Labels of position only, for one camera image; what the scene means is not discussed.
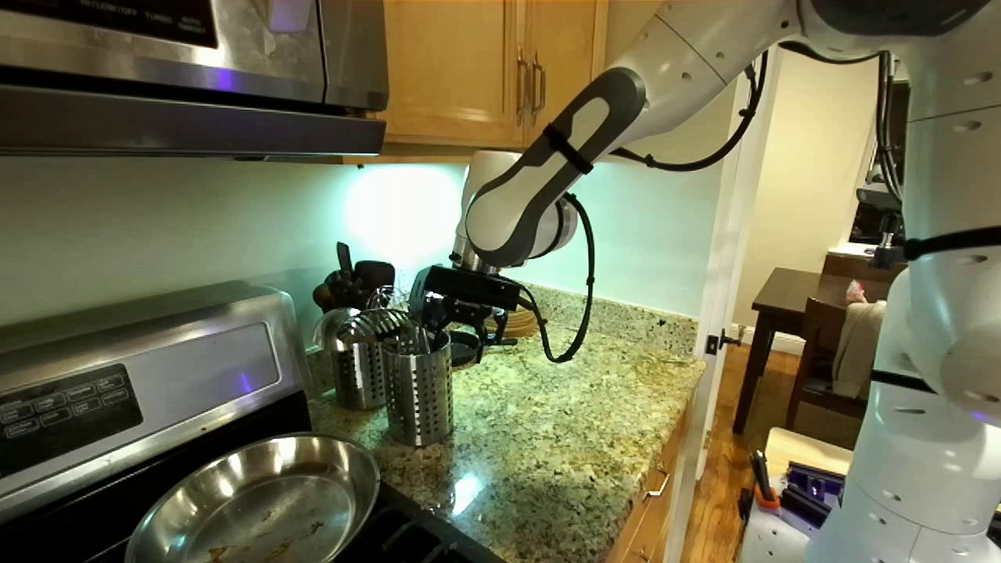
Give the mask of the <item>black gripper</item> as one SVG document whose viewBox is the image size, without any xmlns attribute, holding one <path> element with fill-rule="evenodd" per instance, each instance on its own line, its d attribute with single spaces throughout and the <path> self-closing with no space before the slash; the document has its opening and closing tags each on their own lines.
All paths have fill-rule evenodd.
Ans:
<svg viewBox="0 0 1001 563">
<path fill-rule="evenodd" d="M 515 303 L 518 288 L 511 277 L 469 268 L 428 265 L 410 288 L 410 319 L 432 331 L 461 321 L 487 339 L 487 319 Z"/>
</svg>

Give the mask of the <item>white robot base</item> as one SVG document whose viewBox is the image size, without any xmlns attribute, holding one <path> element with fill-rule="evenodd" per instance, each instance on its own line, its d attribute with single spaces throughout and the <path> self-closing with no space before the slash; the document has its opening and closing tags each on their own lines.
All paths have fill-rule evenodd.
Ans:
<svg viewBox="0 0 1001 563">
<path fill-rule="evenodd" d="M 903 256 L 838 503 L 807 563 L 1001 563 L 1001 41 L 903 52 Z"/>
</svg>

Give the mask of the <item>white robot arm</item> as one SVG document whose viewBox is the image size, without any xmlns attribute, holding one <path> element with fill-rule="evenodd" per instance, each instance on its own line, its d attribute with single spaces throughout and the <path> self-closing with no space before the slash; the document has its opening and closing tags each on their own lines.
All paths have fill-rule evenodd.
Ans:
<svg viewBox="0 0 1001 563">
<path fill-rule="evenodd" d="M 633 47 L 586 85 L 514 162 L 469 170 L 461 263 L 416 276 L 423 321 L 461 307 L 515 307 L 499 271 L 563 245 L 573 182 L 630 142 L 668 132 L 755 55 L 793 43 L 814 55 L 903 63 L 903 256 L 894 308 L 925 339 L 999 328 L 999 0 L 663 0 Z"/>
</svg>

